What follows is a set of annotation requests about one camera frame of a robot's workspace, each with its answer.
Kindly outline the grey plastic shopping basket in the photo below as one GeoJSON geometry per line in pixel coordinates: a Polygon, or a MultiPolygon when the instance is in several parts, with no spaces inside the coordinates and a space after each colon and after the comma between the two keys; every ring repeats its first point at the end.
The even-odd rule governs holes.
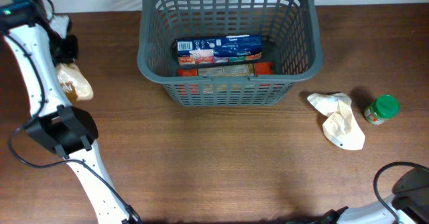
{"type": "Polygon", "coordinates": [[[183,106],[273,105],[322,68],[314,0],[142,0],[137,65],[183,106]],[[261,76],[180,76],[176,40],[259,34],[261,76]]]}

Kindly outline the clear bag with brown label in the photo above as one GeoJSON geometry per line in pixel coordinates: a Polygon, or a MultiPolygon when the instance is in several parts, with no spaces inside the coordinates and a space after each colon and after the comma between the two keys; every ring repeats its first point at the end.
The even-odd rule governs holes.
{"type": "Polygon", "coordinates": [[[75,63],[56,65],[57,78],[68,100],[89,101],[94,97],[93,89],[75,63]]]}

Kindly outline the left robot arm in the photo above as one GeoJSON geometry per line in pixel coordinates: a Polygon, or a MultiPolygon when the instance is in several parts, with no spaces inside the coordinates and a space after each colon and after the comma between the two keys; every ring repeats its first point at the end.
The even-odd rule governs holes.
{"type": "Polygon", "coordinates": [[[104,167],[96,123],[74,107],[56,72],[78,58],[78,40],[67,15],[48,11],[51,0],[11,0],[1,6],[1,36],[19,65],[30,105],[20,131],[67,165],[80,181],[99,223],[141,223],[140,216],[115,190],[104,167]]]}

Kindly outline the orange pasta packet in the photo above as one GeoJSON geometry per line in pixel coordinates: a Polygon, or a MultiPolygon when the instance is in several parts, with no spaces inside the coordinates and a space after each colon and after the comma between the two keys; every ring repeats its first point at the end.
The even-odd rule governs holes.
{"type": "MultiPolygon", "coordinates": [[[[274,74],[272,62],[258,62],[251,64],[238,64],[229,66],[216,66],[210,68],[199,69],[180,69],[178,76],[258,76],[258,75],[271,75],[274,74]]],[[[186,95],[187,90],[184,85],[175,85],[179,95],[186,95]]],[[[200,93],[200,87],[196,84],[189,85],[188,89],[191,95],[200,93]]],[[[218,92],[226,92],[227,86],[221,85],[218,87],[218,92]]],[[[204,94],[213,94],[215,87],[213,85],[204,85],[202,92],[204,94]]]]}

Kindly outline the blue carton box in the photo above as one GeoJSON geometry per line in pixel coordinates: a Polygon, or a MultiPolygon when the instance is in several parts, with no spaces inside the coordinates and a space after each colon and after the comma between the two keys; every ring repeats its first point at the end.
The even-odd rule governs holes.
{"type": "Polygon", "coordinates": [[[205,66],[259,60],[263,51],[260,35],[213,36],[176,40],[180,66],[205,66]]]}

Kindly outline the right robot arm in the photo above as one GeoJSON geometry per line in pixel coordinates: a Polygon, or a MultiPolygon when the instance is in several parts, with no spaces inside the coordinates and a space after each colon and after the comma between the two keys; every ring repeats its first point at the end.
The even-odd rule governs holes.
{"type": "Polygon", "coordinates": [[[337,211],[329,210],[310,224],[409,224],[428,222],[428,167],[413,162],[392,162],[381,167],[373,179],[374,203],[337,211]],[[406,166],[406,172],[383,198],[378,189],[381,175],[388,169],[406,166]]]}

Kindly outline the beige paper bag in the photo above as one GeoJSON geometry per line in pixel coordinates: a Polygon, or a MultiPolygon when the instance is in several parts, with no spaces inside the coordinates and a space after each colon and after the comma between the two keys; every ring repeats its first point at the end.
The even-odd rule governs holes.
{"type": "Polygon", "coordinates": [[[322,124],[322,130],[330,142],[344,150],[363,149],[365,134],[353,115],[352,100],[348,95],[314,93],[309,95],[307,100],[319,113],[327,117],[322,124]]]}

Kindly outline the green lidded jar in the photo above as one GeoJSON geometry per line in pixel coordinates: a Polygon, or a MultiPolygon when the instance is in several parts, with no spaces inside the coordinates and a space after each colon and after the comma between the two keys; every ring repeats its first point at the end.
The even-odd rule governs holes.
{"type": "Polygon", "coordinates": [[[365,109],[364,117],[371,124],[381,125],[395,117],[399,112],[399,101],[391,95],[382,95],[365,109]]]}

